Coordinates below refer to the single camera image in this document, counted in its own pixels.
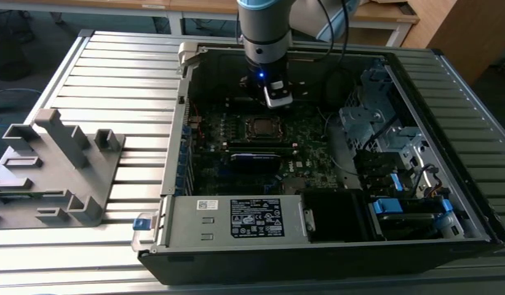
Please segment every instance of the chip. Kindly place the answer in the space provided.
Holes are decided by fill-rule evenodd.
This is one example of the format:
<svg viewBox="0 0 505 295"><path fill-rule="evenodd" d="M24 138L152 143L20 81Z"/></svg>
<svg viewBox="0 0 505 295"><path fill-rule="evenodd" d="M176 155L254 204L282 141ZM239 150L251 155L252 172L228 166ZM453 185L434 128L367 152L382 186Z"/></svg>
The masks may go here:
<svg viewBox="0 0 505 295"><path fill-rule="evenodd" d="M280 121L276 117L252 117L246 119L246 139L250 142L282 141Z"/></svg>

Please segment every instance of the sticker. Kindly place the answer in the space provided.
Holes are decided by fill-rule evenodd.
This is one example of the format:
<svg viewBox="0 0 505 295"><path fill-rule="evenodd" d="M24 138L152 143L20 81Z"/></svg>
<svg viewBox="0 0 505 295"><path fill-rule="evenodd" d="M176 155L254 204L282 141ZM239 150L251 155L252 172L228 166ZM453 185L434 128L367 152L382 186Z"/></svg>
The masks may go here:
<svg viewBox="0 0 505 295"><path fill-rule="evenodd" d="M279 199L230 200L230 223L234 238L283 237Z"/></svg>
<svg viewBox="0 0 505 295"><path fill-rule="evenodd" d="M197 210L217 210L217 200L197 200Z"/></svg>
<svg viewBox="0 0 505 295"><path fill-rule="evenodd" d="M143 8L153 8L153 9L164 9L163 5L147 5L147 4L143 4L141 7Z"/></svg>

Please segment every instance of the blue drive latch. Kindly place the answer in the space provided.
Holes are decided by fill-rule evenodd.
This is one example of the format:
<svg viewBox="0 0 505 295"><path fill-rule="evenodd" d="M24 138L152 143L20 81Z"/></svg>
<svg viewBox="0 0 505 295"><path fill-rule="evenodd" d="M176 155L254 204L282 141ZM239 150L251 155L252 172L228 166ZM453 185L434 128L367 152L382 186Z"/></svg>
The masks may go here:
<svg viewBox="0 0 505 295"><path fill-rule="evenodd" d="M382 198L372 203L374 213L403 213L398 199Z"/></svg>

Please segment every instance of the floor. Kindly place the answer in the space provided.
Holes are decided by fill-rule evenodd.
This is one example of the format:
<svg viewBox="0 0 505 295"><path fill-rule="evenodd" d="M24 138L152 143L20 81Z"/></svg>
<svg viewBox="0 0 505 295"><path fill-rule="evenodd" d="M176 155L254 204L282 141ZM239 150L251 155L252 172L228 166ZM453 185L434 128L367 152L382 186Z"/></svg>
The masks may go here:
<svg viewBox="0 0 505 295"><path fill-rule="evenodd" d="M23 45L23 51L33 65L33 73L15 82L0 81L0 89L29 88L41 91L81 29L155 33L153 21L149 17L63 14L63 19L64 24L56 25L47 12L31 12L29 25L36 39ZM234 37L234 30L235 23L231 21L213 20L195 23L192 20L185 20L188 34ZM308 40L308 37L295 36L295 39ZM505 74L499 74L495 69L487 69L474 84L474 90L505 126ZM37 95L31 92L0 93L0 125L23 122L36 98ZM0 127L0 138L4 131L5 128ZM4 150L5 145L0 139L0 156Z"/></svg>

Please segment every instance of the wooden desk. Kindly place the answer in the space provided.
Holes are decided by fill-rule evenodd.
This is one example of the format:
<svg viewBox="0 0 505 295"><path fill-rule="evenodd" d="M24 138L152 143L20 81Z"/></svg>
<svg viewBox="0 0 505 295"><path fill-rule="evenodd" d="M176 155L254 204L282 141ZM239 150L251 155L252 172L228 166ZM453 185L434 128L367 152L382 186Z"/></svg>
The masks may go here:
<svg viewBox="0 0 505 295"><path fill-rule="evenodd" d="M183 35L184 18L234 21L238 3L235 0L0 0L0 9L165 17L171 33ZM415 15L403 15L394 4L370 2L358 8L350 26L391 31L384 36L384 45L400 46L418 19Z"/></svg>
<svg viewBox="0 0 505 295"><path fill-rule="evenodd" d="M183 18L235 20L238 3L235 0L169 0L168 10L179 20ZM418 21L418 16L404 15L395 4L370 2L358 7L350 27L391 31L390 36L384 36L386 42L379 45L399 47L411 25ZM181 34L181 26L175 27L177 30L172 30L171 33Z"/></svg>
<svg viewBox="0 0 505 295"><path fill-rule="evenodd" d="M0 9L165 17L169 0L0 0Z"/></svg>

